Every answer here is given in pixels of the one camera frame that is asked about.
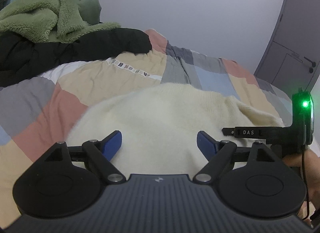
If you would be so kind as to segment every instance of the black cable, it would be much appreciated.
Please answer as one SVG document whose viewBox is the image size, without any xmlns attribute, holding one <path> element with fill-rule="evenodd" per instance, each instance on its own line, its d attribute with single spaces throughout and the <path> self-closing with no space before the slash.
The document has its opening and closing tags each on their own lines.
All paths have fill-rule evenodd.
<svg viewBox="0 0 320 233">
<path fill-rule="evenodd" d="M 306 169 L 305 169 L 305 166 L 304 166 L 304 149 L 302 150 L 302 176 L 303 176 L 303 181 L 306 185 L 306 188 L 307 188 L 307 216 L 305 218 L 303 218 L 302 220 L 305 220 L 309 217 L 310 215 L 310 205 L 309 205 L 309 191 L 308 191 L 308 184 L 307 184 L 307 177 L 306 177 Z"/>
</svg>

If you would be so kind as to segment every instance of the door frame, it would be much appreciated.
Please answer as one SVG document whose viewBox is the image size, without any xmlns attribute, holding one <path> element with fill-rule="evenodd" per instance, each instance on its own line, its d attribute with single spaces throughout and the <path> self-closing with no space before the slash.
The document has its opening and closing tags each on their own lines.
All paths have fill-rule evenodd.
<svg viewBox="0 0 320 233">
<path fill-rule="evenodd" d="M 269 49 L 270 49 L 271 44 L 272 44 L 272 42 L 273 42 L 273 39 L 274 39 L 274 37 L 275 37 L 275 35 L 276 35 L 276 31 L 278 30 L 278 27 L 279 27 L 279 24 L 280 24 L 280 19 L 281 19 L 281 16 L 282 16 L 282 14 L 283 14 L 284 7 L 285 7 L 286 2 L 287 2 L 287 0 L 283 0 L 282 7 L 281 7 L 281 10 L 280 10 L 280 13 L 279 13 L 279 16 L 278 16 L 278 20 L 277 20 L 276 26 L 275 26 L 275 28 L 274 28 L 274 30 L 273 30 L 273 33 L 272 33 L 272 35 L 271 35 L 270 41 L 269 41 L 269 43 L 268 43 L 268 46 L 267 46 L 267 48 L 266 48 L 266 50 L 265 50 L 265 52 L 264 52 L 264 54 L 263 54 L 263 56 L 262 56 L 259 64 L 258 64 L 255 72 L 254 72 L 254 76 L 257 76 L 257 75 L 258 75 L 261 67 L 263 66 L 263 62 L 264 62 L 264 60 L 265 60 L 265 58 L 266 58 L 266 56 L 267 56 L 267 54 L 268 54 L 268 52 L 269 52 Z M 311 80 L 310 80 L 310 82 L 309 82 L 309 84 L 308 84 L 308 86 L 307 86 L 307 91 L 311 91 L 311 89 L 313 88 L 313 86 L 315 85 L 315 83 L 316 83 L 316 81 L 317 81 L 317 78 L 314 78 L 314 76 L 315 76 L 315 75 L 316 75 L 316 76 L 319 76 L 319 74 L 320 74 L 320 68 L 318 68 L 318 66 L 319 66 L 319 65 L 317 65 L 315 71 L 313 72 L 313 76 L 312 76 L 312 78 L 311 78 Z"/>
</svg>

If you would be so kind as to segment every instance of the pink fabric patch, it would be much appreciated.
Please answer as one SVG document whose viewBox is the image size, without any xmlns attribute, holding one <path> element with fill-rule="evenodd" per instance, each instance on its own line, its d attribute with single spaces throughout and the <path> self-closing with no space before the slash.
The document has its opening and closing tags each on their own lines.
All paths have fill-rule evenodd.
<svg viewBox="0 0 320 233">
<path fill-rule="evenodd" d="M 259 87 L 255 76 L 252 75 L 248 70 L 244 69 L 233 60 L 227 60 L 224 58 L 221 59 L 228 74 L 237 78 L 245 78 L 248 84 L 256 85 L 257 87 Z"/>
<path fill-rule="evenodd" d="M 62 90 L 57 83 L 50 101 L 36 121 L 12 139 L 34 162 L 55 142 L 65 140 L 87 108 L 75 95 Z"/>
<path fill-rule="evenodd" d="M 167 39 L 152 29 L 146 30 L 145 33 L 149 36 L 152 48 L 165 54 L 168 43 Z"/>
</svg>

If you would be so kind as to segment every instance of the door handle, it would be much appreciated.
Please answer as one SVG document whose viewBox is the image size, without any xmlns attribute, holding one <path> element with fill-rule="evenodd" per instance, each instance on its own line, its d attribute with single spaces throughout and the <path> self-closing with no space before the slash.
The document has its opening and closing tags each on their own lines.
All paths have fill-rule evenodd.
<svg viewBox="0 0 320 233">
<path fill-rule="evenodd" d="M 303 58 L 306 59 L 307 61 L 309 61 L 313 68 L 316 66 L 315 61 L 312 61 L 312 60 L 308 59 L 307 57 L 303 57 Z"/>
</svg>

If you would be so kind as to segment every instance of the black garment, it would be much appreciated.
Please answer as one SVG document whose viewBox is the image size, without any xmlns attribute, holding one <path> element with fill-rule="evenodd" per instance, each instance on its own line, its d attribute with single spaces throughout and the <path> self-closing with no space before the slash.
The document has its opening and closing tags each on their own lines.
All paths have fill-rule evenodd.
<svg viewBox="0 0 320 233">
<path fill-rule="evenodd" d="M 116 57 L 124 51 L 148 53 L 149 36 L 140 30 L 116 28 L 85 34 L 73 43 L 33 43 L 6 32 L 0 36 L 0 86 L 30 79 L 61 64 Z"/>
</svg>

